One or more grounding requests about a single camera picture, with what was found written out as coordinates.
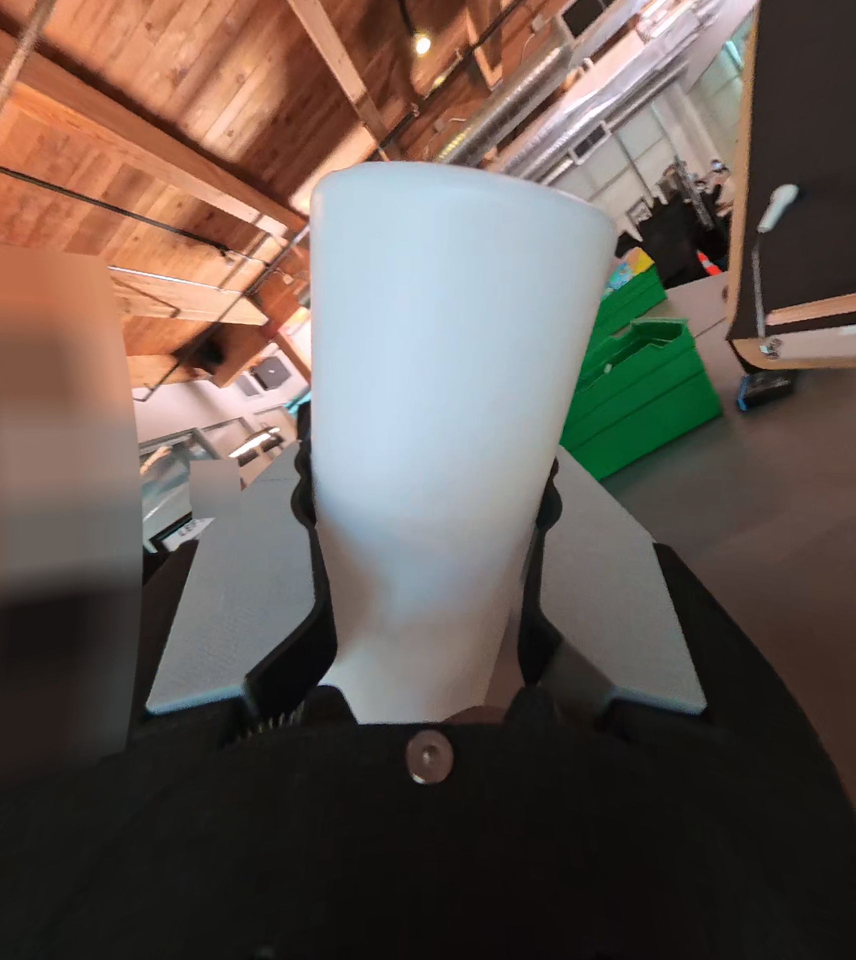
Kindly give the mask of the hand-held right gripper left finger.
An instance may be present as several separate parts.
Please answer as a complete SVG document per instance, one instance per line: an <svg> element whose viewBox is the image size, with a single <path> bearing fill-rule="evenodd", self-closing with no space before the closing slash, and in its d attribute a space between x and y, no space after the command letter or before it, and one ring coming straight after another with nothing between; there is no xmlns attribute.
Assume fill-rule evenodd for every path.
<svg viewBox="0 0 856 960"><path fill-rule="evenodd" d="M297 441L201 534L146 708L291 714L337 651L310 443Z"/></svg>

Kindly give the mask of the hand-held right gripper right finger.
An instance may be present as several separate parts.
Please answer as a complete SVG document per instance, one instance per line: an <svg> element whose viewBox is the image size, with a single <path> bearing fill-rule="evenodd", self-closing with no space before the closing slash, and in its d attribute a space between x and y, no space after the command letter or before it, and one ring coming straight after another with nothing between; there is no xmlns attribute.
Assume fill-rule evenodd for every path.
<svg viewBox="0 0 856 960"><path fill-rule="evenodd" d="M517 656L564 716L707 707L653 538L563 448L535 519Z"/></svg>

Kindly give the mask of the black battery blue edge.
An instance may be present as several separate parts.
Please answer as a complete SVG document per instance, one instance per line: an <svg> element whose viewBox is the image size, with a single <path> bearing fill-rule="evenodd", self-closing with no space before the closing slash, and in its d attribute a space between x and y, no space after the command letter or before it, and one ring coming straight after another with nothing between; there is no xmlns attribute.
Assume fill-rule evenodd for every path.
<svg viewBox="0 0 856 960"><path fill-rule="evenodd" d="M796 380L794 370L758 370L746 374L739 385L737 408L747 413L790 397L794 393Z"/></svg>

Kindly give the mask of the small green plastic bin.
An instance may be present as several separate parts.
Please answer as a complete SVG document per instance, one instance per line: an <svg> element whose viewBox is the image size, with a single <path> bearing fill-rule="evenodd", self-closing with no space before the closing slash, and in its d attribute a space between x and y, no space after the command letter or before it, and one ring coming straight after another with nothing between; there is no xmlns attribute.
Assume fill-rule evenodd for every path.
<svg viewBox="0 0 856 960"><path fill-rule="evenodd" d="M623 282L613 289L605 290L594 322L591 342L604 340L618 333L667 300L667 291L655 266L635 273L630 278L627 274L616 271L612 279Z"/></svg>

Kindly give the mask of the wooden book stand white base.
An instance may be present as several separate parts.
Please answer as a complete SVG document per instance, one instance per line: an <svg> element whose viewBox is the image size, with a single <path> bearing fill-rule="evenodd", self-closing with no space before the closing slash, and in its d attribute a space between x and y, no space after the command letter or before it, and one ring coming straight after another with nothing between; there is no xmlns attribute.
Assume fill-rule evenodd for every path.
<svg viewBox="0 0 856 960"><path fill-rule="evenodd" d="M758 2L727 334L746 374L856 366L856 2Z"/></svg>

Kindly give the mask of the silver ventilation duct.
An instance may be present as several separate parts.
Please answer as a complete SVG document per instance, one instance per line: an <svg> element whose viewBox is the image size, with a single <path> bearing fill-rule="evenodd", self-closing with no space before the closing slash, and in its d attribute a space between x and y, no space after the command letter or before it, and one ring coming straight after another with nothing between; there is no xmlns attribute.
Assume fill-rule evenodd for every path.
<svg viewBox="0 0 856 960"><path fill-rule="evenodd" d="M590 57L605 53L624 31L620 28L603 41L577 45L559 37L549 39L535 54L528 55L460 130L430 152L427 159L478 167L493 148L563 86L572 71Z"/></svg>

